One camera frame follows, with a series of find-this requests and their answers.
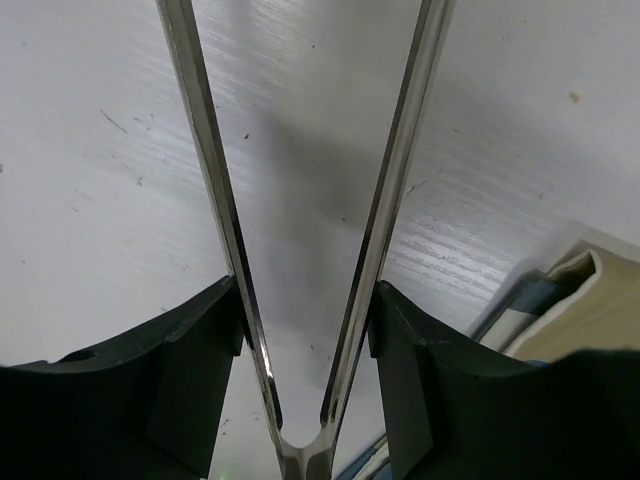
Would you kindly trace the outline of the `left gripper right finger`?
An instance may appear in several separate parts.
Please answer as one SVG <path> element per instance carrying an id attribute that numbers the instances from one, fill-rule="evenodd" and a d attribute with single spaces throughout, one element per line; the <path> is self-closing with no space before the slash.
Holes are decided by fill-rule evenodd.
<path id="1" fill-rule="evenodd" d="M 396 479 L 635 479 L 639 356 L 537 366 L 473 341 L 388 282 L 369 309 Z"/>

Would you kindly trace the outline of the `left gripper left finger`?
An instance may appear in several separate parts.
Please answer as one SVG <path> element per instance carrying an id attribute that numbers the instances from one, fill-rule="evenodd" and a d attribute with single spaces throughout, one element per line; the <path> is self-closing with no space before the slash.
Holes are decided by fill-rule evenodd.
<path id="1" fill-rule="evenodd" d="M 1 371 L 5 479 L 204 479 L 242 343 L 234 281 L 61 360 Z"/>

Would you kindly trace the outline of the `metal tongs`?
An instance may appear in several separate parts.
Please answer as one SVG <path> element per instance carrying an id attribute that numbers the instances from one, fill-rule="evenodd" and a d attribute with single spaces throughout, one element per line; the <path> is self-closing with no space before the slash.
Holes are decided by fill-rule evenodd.
<path id="1" fill-rule="evenodd" d="M 328 479 L 452 3 L 158 9 L 280 472 Z"/>

